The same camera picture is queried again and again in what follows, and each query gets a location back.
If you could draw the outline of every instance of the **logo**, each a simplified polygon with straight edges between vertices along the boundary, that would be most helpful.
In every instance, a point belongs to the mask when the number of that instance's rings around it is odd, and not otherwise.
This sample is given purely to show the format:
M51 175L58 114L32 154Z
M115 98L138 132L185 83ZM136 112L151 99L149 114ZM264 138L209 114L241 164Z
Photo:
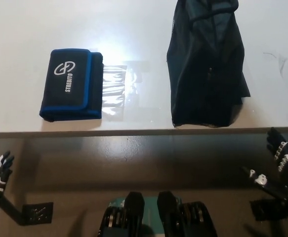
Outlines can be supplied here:
M71 72L75 68L75 66L76 66L76 64L72 61L65 62L64 64L61 63L55 69L54 74L57 76L64 75L65 73Z

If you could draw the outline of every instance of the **blue and black pouch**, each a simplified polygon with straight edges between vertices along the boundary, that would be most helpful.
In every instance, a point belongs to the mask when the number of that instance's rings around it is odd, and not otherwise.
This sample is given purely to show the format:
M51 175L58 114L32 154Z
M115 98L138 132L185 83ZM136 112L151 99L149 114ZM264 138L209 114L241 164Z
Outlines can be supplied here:
M50 61L40 116L49 122L100 119L103 57L87 49L57 49Z

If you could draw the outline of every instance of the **black mount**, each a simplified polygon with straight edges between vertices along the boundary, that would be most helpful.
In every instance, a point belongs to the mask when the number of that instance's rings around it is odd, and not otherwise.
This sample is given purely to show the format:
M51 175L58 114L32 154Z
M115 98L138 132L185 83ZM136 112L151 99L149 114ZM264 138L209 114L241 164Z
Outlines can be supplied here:
M52 202L27 204L22 206L20 212L5 196L1 198L0 202L0 208L20 226L50 224L53 206Z

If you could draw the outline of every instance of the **black fabric bag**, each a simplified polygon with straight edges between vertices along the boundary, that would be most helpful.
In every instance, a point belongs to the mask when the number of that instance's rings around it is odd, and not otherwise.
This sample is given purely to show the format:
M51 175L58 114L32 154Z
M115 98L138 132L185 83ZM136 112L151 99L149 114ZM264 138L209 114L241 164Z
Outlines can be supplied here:
M237 8L238 0L178 0L167 53L175 126L229 126L250 96Z

